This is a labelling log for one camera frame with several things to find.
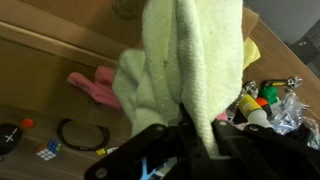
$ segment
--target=cable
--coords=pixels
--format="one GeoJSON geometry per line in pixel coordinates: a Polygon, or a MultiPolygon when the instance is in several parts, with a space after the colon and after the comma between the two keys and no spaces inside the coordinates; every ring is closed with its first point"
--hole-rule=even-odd
{"type": "Polygon", "coordinates": [[[64,145],[68,146],[71,149],[78,150],[78,151],[97,151],[99,149],[104,148],[108,144],[108,142],[110,140],[110,132],[109,132],[108,128],[104,128],[102,126],[97,126],[100,129],[100,131],[101,131],[101,133],[103,135],[103,141],[102,141],[102,143],[100,145],[97,145],[95,147],[89,148],[89,147],[84,147],[84,146],[76,146],[76,145],[72,145],[72,144],[68,143],[65,140],[64,136],[63,136],[62,129],[63,129],[65,124],[67,124],[67,123],[69,123],[71,121],[73,121],[73,120],[71,120],[71,119],[63,119],[60,122],[60,124],[58,126],[58,129],[57,129],[58,137],[59,137],[60,141],[64,145]]]}

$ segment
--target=plastic bag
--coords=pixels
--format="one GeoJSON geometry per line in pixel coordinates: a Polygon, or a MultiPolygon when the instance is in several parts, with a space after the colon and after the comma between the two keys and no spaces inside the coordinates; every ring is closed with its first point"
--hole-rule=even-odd
{"type": "Polygon", "coordinates": [[[313,149],[320,150],[320,134],[318,123],[313,119],[303,117],[303,124],[312,132],[308,137],[307,145],[313,149]]]}
{"type": "Polygon", "coordinates": [[[293,91],[287,93],[281,102],[271,105],[271,110],[273,115],[268,120],[279,134],[293,131],[303,122],[301,102],[293,91]]]}

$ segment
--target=orange cap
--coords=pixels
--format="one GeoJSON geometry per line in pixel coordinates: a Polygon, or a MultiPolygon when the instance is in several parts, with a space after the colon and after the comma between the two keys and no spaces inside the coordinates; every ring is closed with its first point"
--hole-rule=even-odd
{"type": "Polygon", "coordinates": [[[26,127],[26,128],[32,127],[33,124],[34,124],[34,122],[33,122],[32,119],[24,119],[24,120],[22,120],[22,122],[21,122],[21,125],[22,125],[23,127],[26,127]]]}
{"type": "Polygon", "coordinates": [[[263,97],[257,97],[256,102],[262,107],[268,104],[268,101],[263,97]]]}

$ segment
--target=light green towel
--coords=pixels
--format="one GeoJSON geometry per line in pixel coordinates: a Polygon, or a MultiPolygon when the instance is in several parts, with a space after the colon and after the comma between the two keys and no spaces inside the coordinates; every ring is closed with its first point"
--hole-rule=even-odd
{"type": "Polygon", "coordinates": [[[241,0],[150,0],[143,13],[144,50],[126,50],[114,92],[133,135],[178,118],[184,103],[210,157],[218,155],[210,123],[241,90],[241,0]]]}

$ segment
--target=rubik's cube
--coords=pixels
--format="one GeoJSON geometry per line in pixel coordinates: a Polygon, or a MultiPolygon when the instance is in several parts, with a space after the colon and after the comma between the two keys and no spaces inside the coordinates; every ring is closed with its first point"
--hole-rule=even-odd
{"type": "Polygon", "coordinates": [[[37,155],[42,159],[48,161],[56,157],[61,149],[61,144],[54,139],[50,139],[47,143],[42,144],[38,150],[37,155]]]}

